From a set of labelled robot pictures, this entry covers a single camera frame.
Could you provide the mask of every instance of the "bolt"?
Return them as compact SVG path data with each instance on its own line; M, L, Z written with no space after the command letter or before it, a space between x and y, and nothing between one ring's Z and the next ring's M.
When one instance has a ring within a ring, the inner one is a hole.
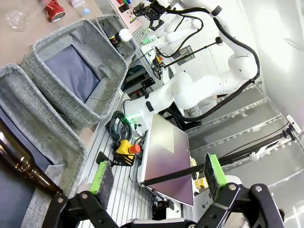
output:
M261 186L256 186L256 190L260 192L262 190Z
M234 184L230 184L229 185L229 189L232 190L232 191L234 191L237 188L236 188L236 186Z

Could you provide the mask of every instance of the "clear plastic bottle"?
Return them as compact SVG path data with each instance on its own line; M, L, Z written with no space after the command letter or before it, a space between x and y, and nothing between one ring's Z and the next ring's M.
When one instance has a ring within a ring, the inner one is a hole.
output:
M81 17L90 13L85 0L71 0L71 4Z

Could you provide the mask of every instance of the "transparent plastic cup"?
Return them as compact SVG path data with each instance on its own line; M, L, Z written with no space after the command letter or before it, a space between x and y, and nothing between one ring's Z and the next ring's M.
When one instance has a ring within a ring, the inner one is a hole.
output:
M50 2L51 0L23 0L18 3L15 10L5 14L5 20L14 31L25 31L30 19Z

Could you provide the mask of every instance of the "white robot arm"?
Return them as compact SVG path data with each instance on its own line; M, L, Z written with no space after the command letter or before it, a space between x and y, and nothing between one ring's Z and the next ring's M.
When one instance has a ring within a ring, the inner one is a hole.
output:
M216 75L204 75L197 81L193 81L187 73L178 73L160 89L145 97L126 102L126 116L132 126L133 123L141 126L138 132L145 132L149 128L152 115L167 109L173 102L179 108L190 109L208 97L233 93L259 75L256 53L238 41L237 33L229 23L229 17L214 0L182 0L181 2L186 9L182 13L194 12L198 9L206 9L210 12L209 15L214 18L219 28L219 37L234 52L228 59L230 70ZM167 12L181 14L181 11L167 10ZM176 23L177 17L172 20L173 25Z

